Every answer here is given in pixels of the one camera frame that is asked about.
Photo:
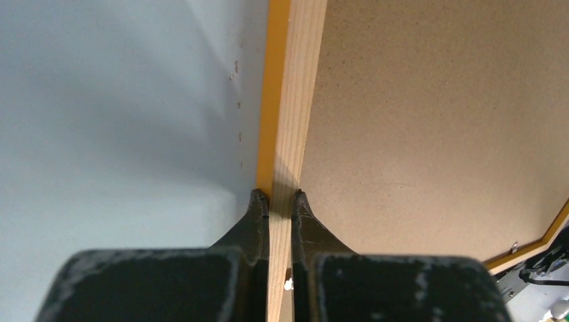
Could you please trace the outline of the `brown cardboard backing board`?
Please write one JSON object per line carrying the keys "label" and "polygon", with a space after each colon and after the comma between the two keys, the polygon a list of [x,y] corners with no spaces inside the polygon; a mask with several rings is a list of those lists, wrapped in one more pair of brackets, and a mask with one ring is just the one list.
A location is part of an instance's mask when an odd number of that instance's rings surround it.
{"label": "brown cardboard backing board", "polygon": [[568,2],[329,1],[298,321],[568,312]]}

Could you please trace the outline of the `orange wooden picture frame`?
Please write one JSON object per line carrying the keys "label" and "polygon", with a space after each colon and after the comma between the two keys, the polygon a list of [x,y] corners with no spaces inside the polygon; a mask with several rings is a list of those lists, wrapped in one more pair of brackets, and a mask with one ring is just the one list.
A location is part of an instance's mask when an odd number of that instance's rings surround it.
{"label": "orange wooden picture frame", "polygon": [[272,1],[257,184],[278,321],[293,195],[360,253],[500,272],[568,223],[567,1]]}

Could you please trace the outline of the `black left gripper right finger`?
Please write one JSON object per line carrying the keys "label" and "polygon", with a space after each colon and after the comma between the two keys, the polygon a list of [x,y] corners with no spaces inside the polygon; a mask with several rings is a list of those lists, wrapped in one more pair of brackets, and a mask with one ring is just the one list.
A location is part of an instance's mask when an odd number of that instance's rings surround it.
{"label": "black left gripper right finger", "polygon": [[295,321],[509,321],[494,278],[459,256],[357,254],[295,193]]}

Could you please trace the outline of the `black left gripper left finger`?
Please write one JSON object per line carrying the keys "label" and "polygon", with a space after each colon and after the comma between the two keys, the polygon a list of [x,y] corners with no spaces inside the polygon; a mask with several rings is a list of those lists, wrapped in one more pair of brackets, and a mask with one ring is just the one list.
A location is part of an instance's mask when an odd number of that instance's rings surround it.
{"label": "black left gripper left finger", "polygon": [[268,201],[255,189],[245,215],[208,248],[99,249],[71,256],[37,321],[264,321]]}

